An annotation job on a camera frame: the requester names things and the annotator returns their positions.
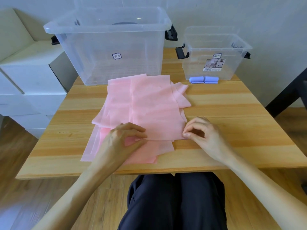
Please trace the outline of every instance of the pink cloth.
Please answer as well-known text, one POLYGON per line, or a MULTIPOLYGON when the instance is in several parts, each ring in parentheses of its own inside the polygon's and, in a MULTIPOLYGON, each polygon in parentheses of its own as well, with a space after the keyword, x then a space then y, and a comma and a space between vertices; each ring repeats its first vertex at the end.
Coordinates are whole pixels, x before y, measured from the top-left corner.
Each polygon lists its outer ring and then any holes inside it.
POLYGON ((169 75, 146 74, 109 80, 108 84, 108 96, 92 121, 95 127, 81 161, 92 161, 110 129, 127 122, 146 128, 149 141, 124 164, 156 163, 157 155, 174 151, 172 141, 184 139, 183 108, 191 106, 183 96, 188 86, 173 84, 169 75))

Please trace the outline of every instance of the label sticker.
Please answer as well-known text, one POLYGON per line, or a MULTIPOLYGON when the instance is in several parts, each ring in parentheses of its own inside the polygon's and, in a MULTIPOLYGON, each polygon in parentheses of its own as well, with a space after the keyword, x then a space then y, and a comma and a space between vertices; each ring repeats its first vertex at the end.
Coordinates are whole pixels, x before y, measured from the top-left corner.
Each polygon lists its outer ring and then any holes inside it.
POLYGON ((221 56, 222 56, 221 53, 214 54, 214 55, 213 55, 213 59, 219 59, 219 58, 221 58, 221 56))
POLYGON ((225 61, 226 59, 207 59, 203 72, 219 72, 225 61))
POLYGON ((120 59, 122 57, 120 53, 114 53, 112 56, 114 60, 120 59))

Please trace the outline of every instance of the wooden tabletop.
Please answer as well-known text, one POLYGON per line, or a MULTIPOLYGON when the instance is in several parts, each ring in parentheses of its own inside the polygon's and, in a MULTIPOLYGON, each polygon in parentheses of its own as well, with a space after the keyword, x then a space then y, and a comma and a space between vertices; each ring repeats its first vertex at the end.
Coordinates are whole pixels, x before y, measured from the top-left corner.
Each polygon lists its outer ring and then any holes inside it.
MULTIPOLYGON (((188 84, 192 107, 185 108, 188 120, 205 116, 217 124, 231 145, 259 168, 305 167, 307 158, 258 102, 248 88, 234 76, 217 85, 190 84, 185 80, 181 61, 173 48, 164 49, 162 74, 188 84)), ((91 123, 107 95, 106 85, 85 86, 78 77, 59 110, 52 118, 16 178, 76 176, 90 162, 81 156, 93 131, 91 123)), ((157 164, 121 166, 117 174, 171 173, 224 169, 191 140, 175 140, 175 151, 158 157, 157 164)))

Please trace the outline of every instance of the hand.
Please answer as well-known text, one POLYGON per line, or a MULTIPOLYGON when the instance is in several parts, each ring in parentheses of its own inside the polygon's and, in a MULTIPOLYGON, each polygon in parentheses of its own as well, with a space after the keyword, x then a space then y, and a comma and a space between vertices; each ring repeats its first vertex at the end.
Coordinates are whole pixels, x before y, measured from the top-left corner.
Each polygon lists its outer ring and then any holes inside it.
POLYGON ((189 121, 182 135, 196 142, 210 157, 223 164, 236 155, 232 146, 220 133, 219 128, 205 117, 196 117, 189 121), (195 129, 203 131, 204 137, 190 132, 195 129))
POLYGON ((133 123, 120 124, 103 140, 90 168, 96 172, 107 169, 109 173, 116 171, 125 160, 138 148, 147 143, 145 128, 133 123), (127 137, 142 138, 135 143, 125 146, 127 137))

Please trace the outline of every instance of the small clear plastic storage box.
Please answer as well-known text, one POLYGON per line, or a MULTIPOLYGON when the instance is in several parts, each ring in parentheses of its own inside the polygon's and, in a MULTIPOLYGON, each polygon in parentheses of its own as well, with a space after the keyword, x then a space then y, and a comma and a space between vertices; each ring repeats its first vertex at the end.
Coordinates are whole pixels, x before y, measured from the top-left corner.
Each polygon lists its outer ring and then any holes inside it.
POLYGON ((165 31, 160 7, 78 8, 47 23, 85 85, 147 73, 161 75, 165 31))
POLYGON ((184 44, 176 48, 185 77, 211 76, 230 80, 252 47, 238 37, 234 27, 191 26, 184 44))

